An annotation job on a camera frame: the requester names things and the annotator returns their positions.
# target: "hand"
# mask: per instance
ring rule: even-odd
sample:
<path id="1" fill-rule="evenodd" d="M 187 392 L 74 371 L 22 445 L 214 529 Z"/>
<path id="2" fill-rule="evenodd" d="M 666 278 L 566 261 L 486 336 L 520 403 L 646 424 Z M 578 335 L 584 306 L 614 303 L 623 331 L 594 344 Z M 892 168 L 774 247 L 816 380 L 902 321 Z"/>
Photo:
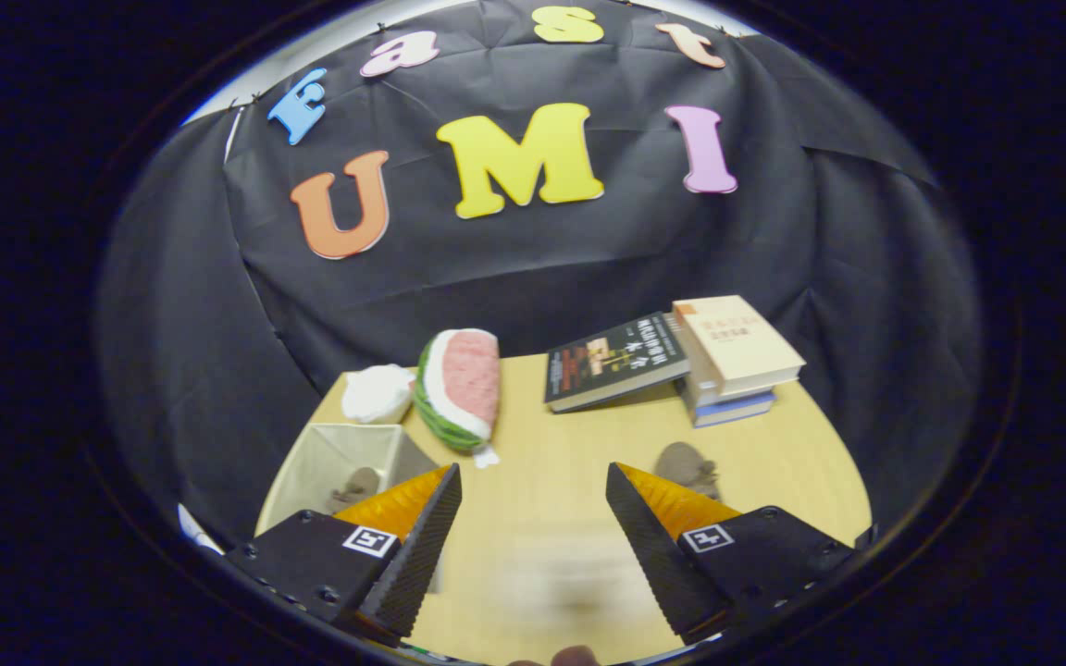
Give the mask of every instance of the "hand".
<path id="1" fill-rule="evenodd" d="M 540 663 L 529 662 L 521 659 L 519 662 L 512 662 L 508 666 L 542 666 Z M 550 666 L 600 666 L 595 653 L 585 645 L 576 645 L 574 648 L 559 650 L 550 661 Z"/>

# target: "finger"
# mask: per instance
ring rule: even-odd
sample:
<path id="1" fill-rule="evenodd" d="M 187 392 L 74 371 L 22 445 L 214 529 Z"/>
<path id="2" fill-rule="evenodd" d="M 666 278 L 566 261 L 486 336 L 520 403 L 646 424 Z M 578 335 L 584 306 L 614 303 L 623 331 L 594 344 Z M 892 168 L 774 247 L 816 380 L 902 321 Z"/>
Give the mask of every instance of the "finger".
<path id="1" fill-rule="evenodd" d="M 600 666 L 600 662 L 592 649 L 585 645 L 576 645 L 554 654 L 550 666 Z"/>

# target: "orange letter u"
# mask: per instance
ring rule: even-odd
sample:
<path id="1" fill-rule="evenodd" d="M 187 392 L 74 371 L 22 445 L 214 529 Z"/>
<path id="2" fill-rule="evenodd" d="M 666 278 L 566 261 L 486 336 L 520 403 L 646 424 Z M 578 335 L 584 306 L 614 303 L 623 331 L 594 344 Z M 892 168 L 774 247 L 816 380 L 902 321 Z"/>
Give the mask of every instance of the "orange letter u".
<path id="1" fill-rule="evenodd" d="M 335 225 L 328 191 L 335 182 L 333 173 L 321 173 L 295 185 L 291 201 L 298 206 L 298 216 L 304 224 L 304 235 L 312 253 L 342 260 L 343 257 L 372 248 L 389 227 L 389 202 L 385 199 L 382 164 L 389 160 L 385 150 L 365 152 L 343 165 L 343 173 L 356 180 L 356 194 L 362 211 L 360 224 L 342 231 Z"/>

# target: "watermelon plush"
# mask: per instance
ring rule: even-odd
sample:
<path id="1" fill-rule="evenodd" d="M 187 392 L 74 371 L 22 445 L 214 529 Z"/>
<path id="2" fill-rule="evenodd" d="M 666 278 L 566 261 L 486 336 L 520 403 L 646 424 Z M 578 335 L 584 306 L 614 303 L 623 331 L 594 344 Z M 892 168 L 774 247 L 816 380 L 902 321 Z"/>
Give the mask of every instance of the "watermelon plush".
<path id="1" fill-rule="evenodd" d="M 478 328 L 443 330 L 422 351 L 414 404 L 436 438 L 457 452 L 487 443 L 500 403 L 500 344 Z"/>

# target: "foam letter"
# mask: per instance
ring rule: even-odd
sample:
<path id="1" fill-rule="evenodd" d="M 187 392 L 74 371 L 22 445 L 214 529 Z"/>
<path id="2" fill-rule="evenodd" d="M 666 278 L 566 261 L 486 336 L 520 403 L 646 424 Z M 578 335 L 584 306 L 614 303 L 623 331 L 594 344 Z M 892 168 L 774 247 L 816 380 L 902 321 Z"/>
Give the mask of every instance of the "foam letter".
<path id="1" fill-rule="evenodd" d="M 695 63 L 716 68 L 726 67 L 726 60 L 718 55 L 707 53 L 702 46 L 710 46 L 710 39 L 696 34 L 689 27 L 683 25 L 658 25 L 657 30 L 667 32 L 673 37 L 673 43 L 677 44 L 677 50 L 690 56 Z"/>
<path id="2" fill-rule="evenodd" d="M 360 76 L 372 77 L 397 70 L 398 67 L 417 67 L 435 60 L 437 35 L 429 30 L 403 34 L 373 49 L 373 59 L 360 67 Z"/>
<path id="3" fill-rule="evenodd" d="M 664 113 L 681 126 L 684 148 L 690 155 L 684 189 L 691 193 L 734 193 L 740 182 L 726 169 L 723 146 L 715 130 L 723 118 L 701 107 L 668 107 Z"/>
<path id="4" fill-rule="evenodd" d="M 504 198 L 492 193 L 488 174 L 517 206 L 528 206 L 542 165 L 542 200 L 560 204 L 601 197 L 603 182 L 592 173 L 583 135 L 583 123 L 591 114 L 574 102 L 546 104 L 533 111 L 519 144 L 485 116 L 459 118 L 438 128 L 438 140 L 455 150 L 463 189 L 455 214 L 469 220 L 503 210 Z"/>
<path id="5" fill-rule="evenodd" d="M 603 38 L 603 27 L 593 22 L 595 14 L 581 7 L 537 7 L 533 10 L 537 26 L 533 32 L 546 42 L 598 42 Z"/>
<path id="6" fill-rule="evenodd" d="M 312 251 L 328 260 L 372 248 L 389 227 L 389 201 L 385 198 L 382 164 L 389 159 L 385 150 L 365 152 L 343 165 L 343 173 L 356 179 L 356 194 L 360 197 L 360 224 L 343 231 L 335 225 L 332 199 L 328 194 L 335 176 L 321 173 L 295 185 L 291 201 L 298 206 L 298 218 L 304 224 L 304 235 Z"/>
<path id="7" fill-rule="evenodd" d="M 314 83 L 326 74 L 323 67 L 314 68 L 304 77 L 302 81 L 291 88 L 290 93 L 282 100 L 270 110 L 270 115 L 265 119 L 277 119 L 281 123 L 291 135 L 287 137 L 287 143 L 293 146 L 298 144 L 310 128 L 323 117 L 323 104 L 308 107 L 310 102 L 320 101 L 323 98 L 322 85 Z"/>

